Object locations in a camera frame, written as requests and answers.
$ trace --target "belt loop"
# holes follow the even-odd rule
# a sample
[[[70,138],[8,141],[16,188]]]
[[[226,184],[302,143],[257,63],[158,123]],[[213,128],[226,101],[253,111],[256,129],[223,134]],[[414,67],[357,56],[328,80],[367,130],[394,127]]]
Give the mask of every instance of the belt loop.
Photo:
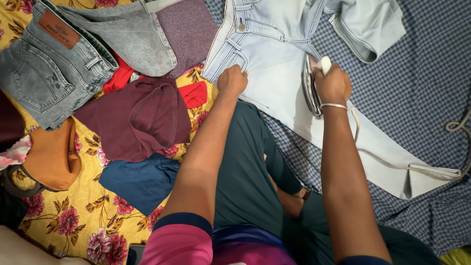
[[[252,9],[252,7],[253,7],[252,4],[243,5],[243,6],[235,6],[235,7],[234,7],[234,10],[235,10],[235,11],[244,11],[244,10]]]
[[[85,69],[90,70],[92,66],[94,66],[96,63],[100,61],[103,61],[103,58],[101,58],[101,56],[98,55],[85,65]]]
[[[239,44],[237,44],[235,41],[227,38],[226,39],[226,42],[228,42],[229,44],[231,44],[236,50],[238,51],[241,51],[242,50],[242,47],[239,46]]]

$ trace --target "leather label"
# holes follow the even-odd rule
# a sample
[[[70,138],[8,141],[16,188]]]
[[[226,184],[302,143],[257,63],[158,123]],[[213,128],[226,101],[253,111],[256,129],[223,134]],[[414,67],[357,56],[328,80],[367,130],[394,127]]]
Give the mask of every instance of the leather label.
[[[80,35],[50,10],[44,12],[44,15],[38,21],[38,25],[54,40],[69,50],[80,40]]]

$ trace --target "mobile phone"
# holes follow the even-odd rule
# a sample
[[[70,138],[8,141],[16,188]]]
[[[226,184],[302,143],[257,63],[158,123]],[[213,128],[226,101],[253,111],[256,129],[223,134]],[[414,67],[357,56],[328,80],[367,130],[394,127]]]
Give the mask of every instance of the mobile phone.
[[[145,245],[130,244],[128,252],[128,261],[126,265],[138,265],[142,259],[142,252],[144,252]]]

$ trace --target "jeans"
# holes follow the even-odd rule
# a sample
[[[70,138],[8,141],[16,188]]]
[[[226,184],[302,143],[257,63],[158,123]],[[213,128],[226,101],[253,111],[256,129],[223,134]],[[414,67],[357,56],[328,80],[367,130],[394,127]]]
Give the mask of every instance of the jeans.
[[[302,188],[283,161],[257,108],[238,102],[227,133],[216,186],[214,226],[254,224],[281,239],[299,265],[333,265],[333,251],[322,196],[311,192],[298,219],[283,212],[279,189]],[[414,236],[379,225],[397,265],[439,265],[433,251]]]
[[[45,130],[57,129],[118,69],[110,47],[147,75],[173,69],[159,29],[143,0],[96,10],[38,0],[23,36],[0,51],[0,87]]]
[[[255,104],[319,148],[324,122],[308,109],[301,87],[301,70],[306,52],[317,60],[321,58],[311,36],[322,11],[333,13],[330,21],[334,29],[367,63],[377,60],[405,33],[402,11],[394,0],[295,0],[289,5],[282,0],[227,0],[224,22],[202,72],[202,77],[216,83],[224,69],[239,64],[243,71],[249,71],[247,88],[239,99]],[[358,110],[355,112],[361,128],[357,147],[369,181],[402,199],[447,183],[415,172],[409,178],[407,170],[392,168],[369,155],[367,152],[396,166],[428,166]],[[350,112],[349,121],[355,133],[356,124]]]

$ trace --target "jeans pocket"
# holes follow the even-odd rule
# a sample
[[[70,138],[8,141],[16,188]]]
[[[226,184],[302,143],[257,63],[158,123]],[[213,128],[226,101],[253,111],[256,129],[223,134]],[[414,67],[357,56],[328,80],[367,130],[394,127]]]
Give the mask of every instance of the jeans pocket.
[[[62,75],[54,61],[39,49],[21,41],[21,62],[11,73],[21,103],[43,112],[65,98],[75,87]]]

